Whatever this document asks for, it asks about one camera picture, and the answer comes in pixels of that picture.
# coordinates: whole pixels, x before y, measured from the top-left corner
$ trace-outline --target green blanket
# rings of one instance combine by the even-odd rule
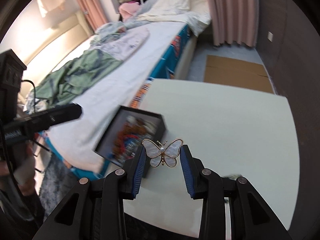
[[[79,58],[67,62],[47,75],[36,87],[36,97],[47,100],[47,107],[65,105],[115,70],[116,60],[99,49],[86,50]]]

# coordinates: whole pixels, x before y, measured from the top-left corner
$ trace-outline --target white table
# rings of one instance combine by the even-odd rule
[[[155,80],[141,109],[164,116],[171,142],[182,138],[193,157],[220,176],[242,174],[288,229],[299,185],[299,150],[286,98],[230,86]],[[124,211],[154,226],[198,237],[202,200],[187,193],[177,166],[150,168]],[[231,239],[226,205],[226,239]]]

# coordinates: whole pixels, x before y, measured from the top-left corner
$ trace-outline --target person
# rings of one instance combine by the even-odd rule
[[[32,149],[31,143],[26,144],[26,153],[28,156],[33,156],[33,149]],[[8,176],[8,175],[9,175],[9,169],[8,169],[6,161],[0,161],[0,176]],[[30,196],[36,191],[36,189],[35,189],[36,181],[34,179],[34,176],[35,176],[35,171],[33,173],[33,176],[31,178],[29,178],[25,182],[25,184],[18,185],[22,195]]]

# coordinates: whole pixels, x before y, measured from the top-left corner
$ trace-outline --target pink curtain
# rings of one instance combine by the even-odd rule
[[[93,30],[108,23],[99,0],[77,0]]]
[[[212,18],[213,43],[256,45],[259,0],[208,0]]]

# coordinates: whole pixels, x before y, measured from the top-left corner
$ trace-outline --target gray rug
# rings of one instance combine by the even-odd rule
[[[39,198],[45,209],[44,220],[77,181],[78,178],[52,154],[39,191]]]

